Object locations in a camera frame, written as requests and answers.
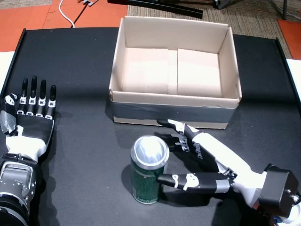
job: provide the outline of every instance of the can rim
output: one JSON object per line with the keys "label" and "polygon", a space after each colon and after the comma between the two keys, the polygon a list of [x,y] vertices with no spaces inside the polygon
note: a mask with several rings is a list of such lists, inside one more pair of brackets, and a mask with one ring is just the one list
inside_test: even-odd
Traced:
{"label": "can rim", "polygon": [[[146,163],[146,162],[143,162],[141,159],[139,159],[137,152],[136,152],[136,145],[141,139],[143,139],[145,137],[155,137],[161,143],[161,145],[164,147],[165,153],[160,161],[158,161],[156,163]],[[142,137],[138,138],[134,144],[134,152],[135,152],[135,158],[139,162],[139,167],[146,169],[146,170],[150,170],[150,168],[155,170],[155,169],[157,169],[157,168],[155,168],[156,166],[158,166],[158,168],[160,168],[161,166],[164,166],[169,158],[168,145],[165,143],[164,140],[162,140],[161,138],[159,138],[157,136],[142,136]]]}

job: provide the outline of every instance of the prosthetic hand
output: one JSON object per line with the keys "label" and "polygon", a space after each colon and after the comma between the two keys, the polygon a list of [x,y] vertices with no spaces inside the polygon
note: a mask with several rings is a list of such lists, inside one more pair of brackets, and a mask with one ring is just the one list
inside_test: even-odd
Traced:
{"label": "prosthetic hand", "polygon": [[27,83],[24,79],[17,111],[16,95],[1,102],[0,125],[8,148],[0,158],[0,222],[5,226],[28,226],[30,202],[42,181],[38,158],[46,152],[54,127],[56,87],[51,87],[47,103],[42,80],[37,100],[34,76],[27,104]]}
{"label": "prosthetic hand", "polygon": [[249,207],[266,214],[274,225],[301,225],[301,196],[291,171],[269,165],[261,174],[253,172],[243,159],[213,136],[174,120],[158,123],[179,133],[160,136],[171,151],[190,152],[211,171],[162,174],[157,177],[159,183],[200,194],[226,193],[233,189],[242,194]]}

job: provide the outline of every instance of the orange floor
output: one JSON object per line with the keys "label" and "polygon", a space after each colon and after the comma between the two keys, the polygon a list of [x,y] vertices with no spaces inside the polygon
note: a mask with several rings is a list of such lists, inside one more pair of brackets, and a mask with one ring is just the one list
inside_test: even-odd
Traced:
{"label": "orange floor", "polygon": [[[71,24],[58,10],[60,0],[51,5],[8,8],[0,10],[0,52],[14,51],[23,28],[27,30],[67,28]],[[64,0],[62,11],[74,21],[83,9],[82,2]],[[110,4],[99,0],[87,7],[76,22],[76,27],[119,27],[120,20],[127,14],[127,6]]]}
{"label": "orange floor", "polygon": [[293,59],[301,60],[301,23],[278,20]]}

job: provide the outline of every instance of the black tabletop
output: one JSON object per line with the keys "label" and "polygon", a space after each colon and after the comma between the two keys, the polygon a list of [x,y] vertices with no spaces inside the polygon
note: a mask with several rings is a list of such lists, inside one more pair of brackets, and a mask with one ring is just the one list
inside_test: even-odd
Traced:
{"label": "black tabletop", "polygon": [[[32,203],[40,226],[237,226],[254,212],[236,194],[214,197],[165,188],[163,200],[138,203],[130,193],[130,148],[142,135],[172,130],[114,124],[108,86],[117,28],[27,31],[7,83],[23,78],[57,85],[55,130],[41,162],[45,190]],[[234,36],[243,99],[225,130],[205,129],[261,173],[273,163],[301,181],[301,120],[274,40]],[[5,136],[0,136],[7,152]],[[200,171],[171,154],[168,172]]]}

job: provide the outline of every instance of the cardboard box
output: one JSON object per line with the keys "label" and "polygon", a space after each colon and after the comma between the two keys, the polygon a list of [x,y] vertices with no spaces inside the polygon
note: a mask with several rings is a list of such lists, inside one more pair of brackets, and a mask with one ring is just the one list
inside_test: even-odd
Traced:
{"label": "cardboard box", "polygon": [[174,119],[224,129],[241,100],[227,24],[126,16],[109,87],[113,120],[157,125]]}

